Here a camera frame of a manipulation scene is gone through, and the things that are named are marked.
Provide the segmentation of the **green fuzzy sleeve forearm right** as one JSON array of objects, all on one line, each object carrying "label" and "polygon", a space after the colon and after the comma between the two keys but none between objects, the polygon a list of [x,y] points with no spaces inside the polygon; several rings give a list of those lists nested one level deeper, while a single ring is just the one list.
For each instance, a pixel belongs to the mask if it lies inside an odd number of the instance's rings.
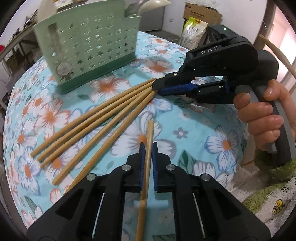
[{"label": "green fuzzy sleeve forearm right", "polygon": [[295,207],[295,159],[277,166],[268,152],[257,149],[254,163],[238,167],[226,189],[275,235]]}]

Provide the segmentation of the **person's right hand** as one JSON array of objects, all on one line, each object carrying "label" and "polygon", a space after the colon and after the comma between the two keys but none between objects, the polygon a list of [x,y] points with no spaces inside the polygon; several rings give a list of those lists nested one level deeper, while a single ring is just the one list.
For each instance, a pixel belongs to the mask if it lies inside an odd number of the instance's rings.
[{"label": "person's right hand", "polygon": [[254,136],[257,148],[267,151],[267,144],[275,142],[280,136],[283,117],[273,114],[270,101],[279,100],[290,124],[292,136],[295,138],[295,104],[289,91],[278,81],[272,79],[267,84],[263,95],[265,102],[250,102],[250,94],[242,92],[234,97],[234,106],[238,117],[248,125],[248,132]]}]

